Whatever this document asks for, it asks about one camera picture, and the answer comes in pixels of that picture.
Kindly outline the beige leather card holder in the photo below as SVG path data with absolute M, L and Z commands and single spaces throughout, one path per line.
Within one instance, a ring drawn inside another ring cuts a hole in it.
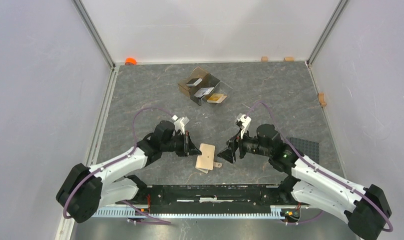
M 201 155 L 196 159 L 195 168 L 205 174 L 212 171 L 213 168 L 221 168 L 222 164 L 214 161 L 215 158 L 215 146 L 201 143 L 199 147 Z

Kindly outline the small wooden block right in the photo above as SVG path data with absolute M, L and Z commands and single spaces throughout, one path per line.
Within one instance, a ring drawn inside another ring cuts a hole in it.
M 291 56 L 287 56 L 287 57 L 284 57 L 284 61 L 285 62 L 294 62 L 295 59 L 293 57 L 291 57 Z

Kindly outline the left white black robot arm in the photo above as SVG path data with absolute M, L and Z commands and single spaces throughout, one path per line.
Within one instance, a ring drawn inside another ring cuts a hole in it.
M 163 120 L 154 132 L 126 152 L 96 165 L 75 165 L 55 197 L 65 210 L 65 218 L 83 223 L 106 205 L 122 200 L 144 202 L 147 197 L 144 185 L 126 174 L 149 166 L 163 153 L 174 152 L 179 157 L 200 155 L 185 129 L 188 122 L 187 117 L 176 116 L 172 121 Z

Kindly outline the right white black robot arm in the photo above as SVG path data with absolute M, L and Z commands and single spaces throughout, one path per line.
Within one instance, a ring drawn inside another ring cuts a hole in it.
M 385 225 L 392 210 L 379 186 L 365 187 L 325 169 L 282 138 L 274 125 L 258 126 L 255 136 L 241 129 L 217 156 L 233 164 L 246 154 L 268 157 L 275 170 L 287 174 L 279 185 L 281 202 L 296 201 L 332 214 L 364 240 L 376 240 L 391 230 Z

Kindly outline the dark grey studded baseplate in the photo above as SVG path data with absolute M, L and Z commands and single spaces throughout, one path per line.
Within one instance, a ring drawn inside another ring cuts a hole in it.
M 289 142 L 298 150 L 300 154 L 307 155 L 315 163 L 320 163 L 320 145 L 318 142 L 305 140 L 296 137 L 288 138 Z

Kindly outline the orange round cap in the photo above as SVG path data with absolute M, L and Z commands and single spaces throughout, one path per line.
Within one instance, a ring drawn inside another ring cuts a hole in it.
M 124 64 L 125 65 L 136 65 L 137 61 L 132 57 L 128 57 L 125 59 Z

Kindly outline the gold VIP card stack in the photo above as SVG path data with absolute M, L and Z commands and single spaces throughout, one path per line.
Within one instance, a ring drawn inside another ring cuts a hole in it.
M 225 100 L 226 97 L 226 94 L 214 93 L 207 99 L 207 102 L 211 104 L 220 104 Z

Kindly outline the curved wooden block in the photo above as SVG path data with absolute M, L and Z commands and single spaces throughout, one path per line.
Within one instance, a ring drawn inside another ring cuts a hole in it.
M 325 94 L 323 92 L 318 93 L 318 101 L 322 108 L 324 108 L 327 105 L 325 100 Z

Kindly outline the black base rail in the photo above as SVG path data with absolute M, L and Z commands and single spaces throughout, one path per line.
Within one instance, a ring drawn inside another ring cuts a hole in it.
M 267 214 L 271 206 L 299 206 L 276 184 L 154 184 L 129 203 L 146 205 L 151 214 Z

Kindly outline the black and white card stack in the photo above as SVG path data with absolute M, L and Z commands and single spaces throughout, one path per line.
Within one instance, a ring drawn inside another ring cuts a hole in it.
M 189 88 L 196 87 L 196 86 L 199 85 L 202 81 L 203 81 L 203 79 L 200 78 L 200 77 L 199 77 L 199 78 L 192 78 L 190 81 L 188 81 L 188 82 L 186 83 L 186 86 L 189 87 Z

